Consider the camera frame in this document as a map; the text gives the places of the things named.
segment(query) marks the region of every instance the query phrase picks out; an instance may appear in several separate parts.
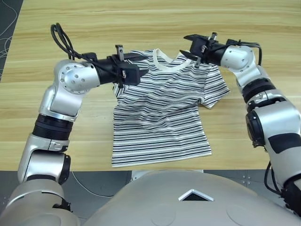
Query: gray floor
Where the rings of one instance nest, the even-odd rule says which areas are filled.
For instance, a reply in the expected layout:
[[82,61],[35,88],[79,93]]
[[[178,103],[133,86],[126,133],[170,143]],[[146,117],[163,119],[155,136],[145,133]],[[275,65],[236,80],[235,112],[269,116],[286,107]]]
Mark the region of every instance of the gray floor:
[[[15,13],[7,8],[0,0],[0,34],[14,20]],[[5,0],[19,13],[22,0]],[[2,38],[9,38],[13,35],[15,23],[2,35]],[[4,50],[6,40],[0,40],[0,52]],[[5,63],[5,57],[0,54],[0,75]],[[207,173],[216,174],[234,180],[240,184],[257,192],[259,195],[273,200],[283,206],[284,202],[275,194],[268,191],[263,184],[264,170],[205,170]],[[75,172],[78,180],[90,191],[111,196],[121,189],[130,179],[129,171],[122,172]],[[18,185],[16,172],[0,171],[0,212],[7,203],[7,199]],[[95,196],[81,187],[71,174],[68,181],[63,185],[67,201],[71,202],[73,212],[80,217],[81,222],[85,222],[98,208],[102,207],[109,198]]]
[[[3,1],[12,7],[16,11],[17,15],[11,8],[7,7]],[[2,51],[9,48],[10,40],[7,41],[7,39],[13,36],[17,21],[16,16],[19,15],[22,3],[23,0],[0,0],[0,80],[6,60],[6,54]]]

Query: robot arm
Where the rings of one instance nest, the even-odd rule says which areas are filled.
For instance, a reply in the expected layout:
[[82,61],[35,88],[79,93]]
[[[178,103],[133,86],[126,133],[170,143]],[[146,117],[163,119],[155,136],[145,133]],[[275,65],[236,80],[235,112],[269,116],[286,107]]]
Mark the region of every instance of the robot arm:
[[246,103],[249,137],[254,147],[263,146],[269,153],[272,174],[281,187],[278,189],[276,185],[273,192],[283,197],[287,207],[301,216],[300,112],[276,89],[260,66],[261,49],[259,65],[256,65],[250,47],[260,48],[257,43],[228,40],[223,45],[215,40],[216,35],[186,36],[184,38],[192,41],[190,53],[181,52],[198,63],[223,66],[234,73]]
[[[0,217],[0,225],[79,225],[70,212],[70,204],[64,199],[61,187],[70,172],[71,158],[68,149],[72,130],[83,97],[92,88],[114,82],[136,85],[148,70],[139,70],[125,60],[142,60],[145,57],[127,53],[116,45],[117,54],[97,59],[95,53],[79,54],[59,24],[51,26],[57,32],[68,53],[54,68],[53,84],[46,90],[33,132],[29,135],[19,164],[20,185],[12,193],[6,209]],[[75,62],[74,58],[86,61]]]

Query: t-shirt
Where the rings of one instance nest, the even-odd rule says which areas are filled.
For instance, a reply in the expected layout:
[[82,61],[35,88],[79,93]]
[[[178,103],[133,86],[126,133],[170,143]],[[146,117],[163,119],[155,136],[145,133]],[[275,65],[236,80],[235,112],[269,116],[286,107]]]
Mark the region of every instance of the t-shirt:
[[211,154],[198,104],[207,108],[229,93],[215,65],[181,53],[170,59],[160,49],[131,51],[147,57],[131,62],[148,73],[137,86],[115,84],[112,166],[176,161]]

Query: wood grain surface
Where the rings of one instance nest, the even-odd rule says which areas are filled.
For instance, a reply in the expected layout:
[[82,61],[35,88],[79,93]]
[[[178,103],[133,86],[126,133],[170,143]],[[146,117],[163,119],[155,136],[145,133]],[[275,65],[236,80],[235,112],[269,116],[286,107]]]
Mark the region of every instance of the wood grain surface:
[[[300,0],[25,0],[0,83],[0,170],[16,170],[54,65],[66,58],[53,42],[59,22],[78,52],[104,58],[115,52],[160,48],[171,57],[189,49],[188,34],[259,42],[263,67],[273,83],[301,110]],[[113,169],[111,84],[92,90],[74,124],[68,154],[73,170],[263,169],[268,154],[253,149],[245,104],[234,75],[221,72],[231,93],[212,110],[199,108],[213,154],[183,161]]]

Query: white collar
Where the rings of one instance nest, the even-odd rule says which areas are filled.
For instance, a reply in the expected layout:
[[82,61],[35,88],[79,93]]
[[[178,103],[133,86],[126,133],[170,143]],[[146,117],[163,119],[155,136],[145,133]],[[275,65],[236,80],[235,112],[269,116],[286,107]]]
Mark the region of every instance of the white collar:
[[174,67],[166,67],[166,66],[164,66],[164,65],[162,65],[158,62],[158,57],[163,58],[168,63],[171,63],[173,61],[173,59],[169,58],[165,53],[163,53],[158,48],[153,50],[152,58],[153,58],[153,62],[155,64],[155,66],[158,69],[161,69],[162,71],[166,71],[166,72],[176,72],[180,69],[183,69],[183,68],[187,67],[189,65],[189,63],[191,62],[190,59],[187,59],[183,64],[180,64],[180,65],[177,65],[177,66],[174,66]]

